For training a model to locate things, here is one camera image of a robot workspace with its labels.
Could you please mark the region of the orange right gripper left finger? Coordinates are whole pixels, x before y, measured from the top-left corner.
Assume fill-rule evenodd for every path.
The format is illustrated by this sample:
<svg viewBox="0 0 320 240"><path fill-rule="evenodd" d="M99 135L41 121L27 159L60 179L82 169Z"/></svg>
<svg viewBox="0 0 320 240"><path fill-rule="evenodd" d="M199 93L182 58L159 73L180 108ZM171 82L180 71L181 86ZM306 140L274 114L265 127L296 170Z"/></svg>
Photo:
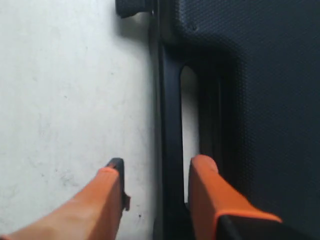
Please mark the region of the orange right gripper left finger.
<svg viewBox="0 0 320 240"><path fill-rule="evenodd" d="M74 197L2 240L114 240L123 211L130 209L125 193L124 161L111 159Z"/></svg>

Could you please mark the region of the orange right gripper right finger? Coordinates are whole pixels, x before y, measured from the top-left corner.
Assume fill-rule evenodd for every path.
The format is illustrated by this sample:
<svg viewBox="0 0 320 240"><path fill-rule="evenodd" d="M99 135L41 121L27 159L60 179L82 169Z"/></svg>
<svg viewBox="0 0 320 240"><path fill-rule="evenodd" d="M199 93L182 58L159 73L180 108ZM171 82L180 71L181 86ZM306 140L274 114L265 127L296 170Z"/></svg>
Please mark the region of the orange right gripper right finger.
<svg viewBox="0 0 320 240"><path fill-rule="evenodd" d="M254 207L219 174L215 161L202 154L190 161L188 202L197 240L215 240L222 216L282 222L278 216Z"/></svg>

